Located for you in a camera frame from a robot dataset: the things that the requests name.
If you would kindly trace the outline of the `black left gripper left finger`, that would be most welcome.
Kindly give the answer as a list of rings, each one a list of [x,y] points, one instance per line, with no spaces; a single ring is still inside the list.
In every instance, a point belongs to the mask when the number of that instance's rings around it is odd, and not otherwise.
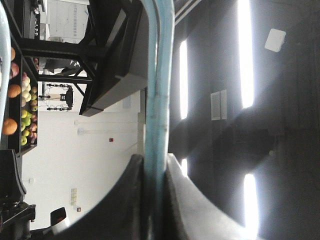
[[[131,156],[124,172],[89,213],[58,234],[40,229],[33,240],[140,240],[144,157]]]

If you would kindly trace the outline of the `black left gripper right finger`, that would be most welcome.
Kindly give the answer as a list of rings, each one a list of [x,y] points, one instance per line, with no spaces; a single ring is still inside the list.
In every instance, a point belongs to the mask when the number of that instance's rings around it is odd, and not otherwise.
[[[184,176],[177,158],[166,156],[164,240],[251,240],[249,232],[216,207]]]

